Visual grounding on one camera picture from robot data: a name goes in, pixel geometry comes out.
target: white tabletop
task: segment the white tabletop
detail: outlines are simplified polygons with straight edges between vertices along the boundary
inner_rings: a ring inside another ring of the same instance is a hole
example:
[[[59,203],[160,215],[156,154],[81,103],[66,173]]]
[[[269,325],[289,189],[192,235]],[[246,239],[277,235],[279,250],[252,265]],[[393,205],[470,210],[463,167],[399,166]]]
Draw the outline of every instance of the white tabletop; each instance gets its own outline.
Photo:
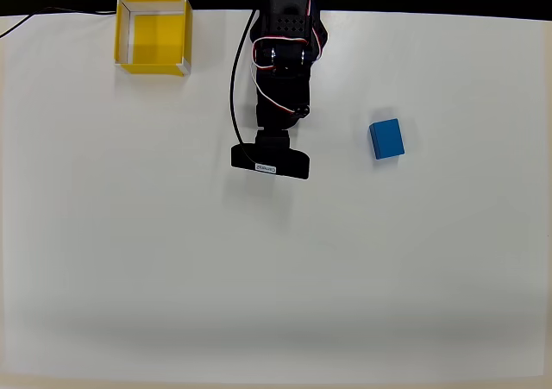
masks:
[[[114,18],[3,46],[3,370],[373,383],[543,373],[541,22],[326,12],[306,181],[230,166],[247,11],[194,13],[189,78],[113,65]],[[7,27],[16,18],[4,19]],[[242,136],[256,130],[250,43]],[[377,162],[371,122],[405,155]]]

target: blue cube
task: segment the blue cube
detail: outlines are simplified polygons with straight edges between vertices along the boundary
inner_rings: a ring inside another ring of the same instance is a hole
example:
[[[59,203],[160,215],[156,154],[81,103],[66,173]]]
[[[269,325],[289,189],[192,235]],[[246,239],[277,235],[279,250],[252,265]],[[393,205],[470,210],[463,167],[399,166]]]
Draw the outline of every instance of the blue cube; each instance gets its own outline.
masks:
[[[391,158],[405,154],[403,138],[400,136],[400,127],[397,119],[376,122],[370,125],[373,151],[376,159]]]

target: wire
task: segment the wire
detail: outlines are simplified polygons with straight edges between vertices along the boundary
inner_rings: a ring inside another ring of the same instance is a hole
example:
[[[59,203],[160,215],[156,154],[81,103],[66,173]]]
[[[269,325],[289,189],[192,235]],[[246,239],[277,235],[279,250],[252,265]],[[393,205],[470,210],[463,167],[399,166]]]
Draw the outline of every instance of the wire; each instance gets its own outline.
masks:
[[[309,6],[307,7],[307,15],[309,16],[311,14],[311,0],[309,0]],[[317,59],[313,61],[313,63],[320,60],[320,57],[322,57],[322,46],[320,45],[320,38],[318,38],[317,31],[312,27],[312,33],[314,34],[314,38],[317,40],[317,46],[318,46],[318,56]]]
[[[285,106],[282,106],[281,104],[278,104],[276,103],[274,100],[272,100],[269,96],[267,96],[263,90],[260,89],[259,85],[257,84],[257,80],[255,80],[255,75],[253,73],[253,63],[251,63],[251,78],[253,79],[253,82],[255,83],[255,87],[257,87],[257,90],[259,91],[260,94],[262,94],[264,96],[264,98],[266,100],[268,100],[270,103],[274,104],[276,107],[280,107],[282,110],[285,110],[289,113],[295,113],[294,110],[291,110],[291,109],[288,109],[287,107]]]
[[[232,124],[234,125],[235,135],[237,136],[238,141],[240,142],[241,150],[243,150],[243,153],[246,155],[246,157],[249,160],[251,160],[253,163],[257,163],[257,162],[251,159],[251,157],[248,155],[248,152],[242,140],[242,136],[240,135],[240,130],[238,129],[238,124],[235,121],[234,82],[235,82],[235,69],[238,67],[238,60],[240,59],[240,54],[242,53],[243,42],[245,41],[245,37],[248,35],[248,31],[249,31],[249,28],[251,27],[251,22],[253,21],[255,12],[256,12],[256,9],[251,11],[251,15],[249,16],[248,23],[246,24],[245,29],[243,30],[243,35],[241,36],[240,45],[238,46],[238,50],[235,53],[234,65],[232,66],[232,75],[230,76],[230,115],[232,116]]]
[[[28,21],[32,16],[36,16],[37,14],[42,14],[44,12],[48,12],[52,9],[62,11],[62,12],[76,13],[76,14],[90,14],[90,15],[93,15],[93,16],[113,16],[116,13],[115,11],[78,11],[76,9],[67,9],[67,8],[58,8],[58,7],[45,7],[43,9],[39,9],[38,11],[35,11],[35,12],[29,14],[28,16],[26,16],[25,18],[20,20],[16,25],[14,25],[13,27],[7,29],[3,33],[1,33],[0,38],[3,38],[6,35],[8,35],[9,33],[11,33],[14,29],[19,27],[21,24]]]

